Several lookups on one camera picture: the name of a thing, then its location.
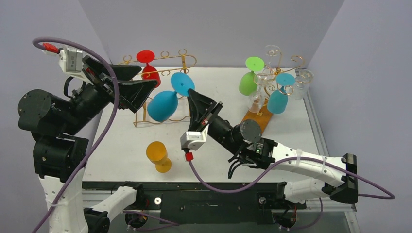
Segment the red plastic goblet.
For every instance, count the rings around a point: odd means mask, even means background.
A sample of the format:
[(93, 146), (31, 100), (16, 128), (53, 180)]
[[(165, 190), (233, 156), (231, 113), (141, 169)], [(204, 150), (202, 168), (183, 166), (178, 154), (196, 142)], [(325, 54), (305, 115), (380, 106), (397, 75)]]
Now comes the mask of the red plastic goblet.
[(142, 70), (142, 79), (156, 80), (157, 85), (155, 88), (158, 88), (161, 85), (161, 78), (159, 76), (157, 69), (154, 66), (150, 65), (150, 62), (152, 62), (155, 59), (155, 54), (151, 50), (142, 50), (137, 53), (136, 59), (138, 62), (146, 65)]

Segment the blue plastic goblet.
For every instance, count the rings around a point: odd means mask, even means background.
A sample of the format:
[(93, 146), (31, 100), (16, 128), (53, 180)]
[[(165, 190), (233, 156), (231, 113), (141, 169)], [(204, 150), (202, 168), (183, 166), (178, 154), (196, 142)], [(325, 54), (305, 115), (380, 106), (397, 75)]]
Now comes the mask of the blue plastic goblet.
[(177, 72), (171, 76), (173, 91), (167, 90), (156, 94), (148, 103), (147, 113), (150, 118), (157, 122), (168, 120), (176, 111), (178, 106), (178, 96), (188, 97), (189, 90), (195, 89), (192, 78), (185, 73)]
[(289, 73), (280, 73), (275, 80), (277, 90), (270, 95), (267, 109), (273, 114), (281, 114), (286, 109), (288, 95), (293, 93), (295, 77)]

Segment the green plastic goblet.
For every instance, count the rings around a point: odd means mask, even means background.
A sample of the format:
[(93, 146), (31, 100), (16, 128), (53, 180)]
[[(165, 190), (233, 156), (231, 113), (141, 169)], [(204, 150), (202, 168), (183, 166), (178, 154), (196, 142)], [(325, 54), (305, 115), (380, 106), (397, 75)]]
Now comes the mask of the green plastic goblet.
[(261, 58), (252, 56), (245, 60), (245, 65), (249, 69), (249, 72), (242, 76), (239, 84), (239, 92), (242, 95), (249, 96), (257, 89), (257, 84), (254, 81), (255, 72), (263, 70), (265, 63)]

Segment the orange plastic goblet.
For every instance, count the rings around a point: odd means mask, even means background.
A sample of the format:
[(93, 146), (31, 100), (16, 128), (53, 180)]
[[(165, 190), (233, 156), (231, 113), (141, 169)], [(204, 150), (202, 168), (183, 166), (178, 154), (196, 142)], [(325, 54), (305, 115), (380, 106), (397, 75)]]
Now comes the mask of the orange plastic goblet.
[(147, 146), (146, 156), (160, 173), (166, 173), (172, 167), (172, 162), (170, 158), (168, 158), (167, 149), (160, 141), (154, 141)]

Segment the gold hook rack wooden base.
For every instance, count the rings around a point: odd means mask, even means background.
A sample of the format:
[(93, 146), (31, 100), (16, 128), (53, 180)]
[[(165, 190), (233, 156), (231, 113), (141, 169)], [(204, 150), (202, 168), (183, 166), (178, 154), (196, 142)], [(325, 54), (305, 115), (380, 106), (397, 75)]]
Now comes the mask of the gold hook rack wooden base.
[[(280, 73), (289, 73), (289, 74), (293, 75), (296, 78), (296, 70), (297, 69), (304, 69), (303, 66), (306, 64), (305, 59), (301, 56), (293, 55), (293, 56), (291, 56), (290, 60), (292, 62), (296, 63), (297, 66), (292, 67), (292, 68), (282, 68), (282, 67), (280, 67), (281, 68)], [(263, 70), (255, 72), (255, 74), (258, 74), (258, 73), (263, 73)], [(264, 103), (263, 107), (261, 108), (261, 110), (258, 113), (251, 113), (251, 112), (247, 111), (247, 113), (245, 114), (245, 116), (243, 118), (243, 120), (254, 120), (254, 121), (256, 121), (263, 131), (266, 129), (266, 127), (268, 126), (272, 116), (274, 115), (273, 113), (271, 113), (267, 109), (267, 104), (268, 104), (268, 100), (270, 98), (270, 95), (274, 91), (277, 90), (275, 78), (276, 77), (272, 77), (272, 83), (264, 88), (264, 91), (265, 91), (264, 93), (266, 94), (266, 99), (265, 99), (265, 103)], [(288, 100), (292, 99), (291, 95), (292, 94), (288, 95)]]

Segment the small clear front wine glass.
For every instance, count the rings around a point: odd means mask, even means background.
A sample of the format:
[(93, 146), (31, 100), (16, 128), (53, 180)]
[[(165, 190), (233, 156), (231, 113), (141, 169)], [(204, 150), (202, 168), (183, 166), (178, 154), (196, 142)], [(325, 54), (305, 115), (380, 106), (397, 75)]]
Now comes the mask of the small clear front wine glass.
[(283, 56), (281, 49), (276, 45), (266, 45), (264, 51), (268, 59), (265, 62), (263, 73), (276, 77), (281, 72), (280, 63)]

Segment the clear patterned wine glass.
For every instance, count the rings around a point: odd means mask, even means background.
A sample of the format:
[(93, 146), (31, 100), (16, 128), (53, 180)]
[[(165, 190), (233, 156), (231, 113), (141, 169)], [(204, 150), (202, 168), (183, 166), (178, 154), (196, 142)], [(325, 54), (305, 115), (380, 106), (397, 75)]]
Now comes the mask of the clear patterned wine glass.
[(314, 74), (308, 69), (300, 69), (296, 72), (295, 84), (291, 97), (296, 100), (303, 99), (314, 79)]

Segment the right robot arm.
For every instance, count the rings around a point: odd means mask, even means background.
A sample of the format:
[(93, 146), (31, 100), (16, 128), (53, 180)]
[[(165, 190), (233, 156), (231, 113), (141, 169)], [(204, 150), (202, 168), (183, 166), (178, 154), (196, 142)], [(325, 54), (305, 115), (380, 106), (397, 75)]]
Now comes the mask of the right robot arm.
[(231, 126), (218, 113), (222, 103), (204, 96), (193, 89), (188, 90), (190, 123), (181, 136), (181, 148), (188, 162), (192, 152), (199, 149), (208, 137), (232, 153), (228, 176), (237, 166), (284, 170), (306, 176), (305, 180), (286, 182), (274, 194), (280, 207), (291, 203), (304, 203), (314, 198), (328, 197), (345, 204), (358, 202), (357, 158), (353, 154), (328, 157), (292, 149), (271, 139), (262, 137), (260, 126), (253, 120)]

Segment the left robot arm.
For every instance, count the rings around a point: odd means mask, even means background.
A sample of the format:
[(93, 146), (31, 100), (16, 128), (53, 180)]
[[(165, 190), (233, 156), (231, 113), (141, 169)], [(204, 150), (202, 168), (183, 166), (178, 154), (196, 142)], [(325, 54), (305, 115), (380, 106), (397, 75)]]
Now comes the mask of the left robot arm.
[(142, 186), (126, 183), (98, 207), (82, 206), (83, 161), (89, 140), (77, 133), (115, 100), (114, 85), (104, 65), (82, 60), (88, 80), (66, 100), (41, 89), (26, 93), (18, 104), (18, 126), (34, 140), (34, 168), (45, 193), (51, 233), (106, 233), (123, 208), (144, 205)]

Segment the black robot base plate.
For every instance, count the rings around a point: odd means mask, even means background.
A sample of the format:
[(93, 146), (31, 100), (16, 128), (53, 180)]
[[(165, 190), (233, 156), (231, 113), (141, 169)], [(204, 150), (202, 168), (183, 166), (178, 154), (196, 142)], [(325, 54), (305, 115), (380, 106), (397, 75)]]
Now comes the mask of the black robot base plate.
[(305, 203), (286, 200), (285, 182), (257, 183), (245, 191), (223, 194), (201, 183), (142, 183), (137, 201), (128, 209), (160, 211), (160, 216), (180, 224), (271, 224), (273, 214), (290, 217), (306, 209)]

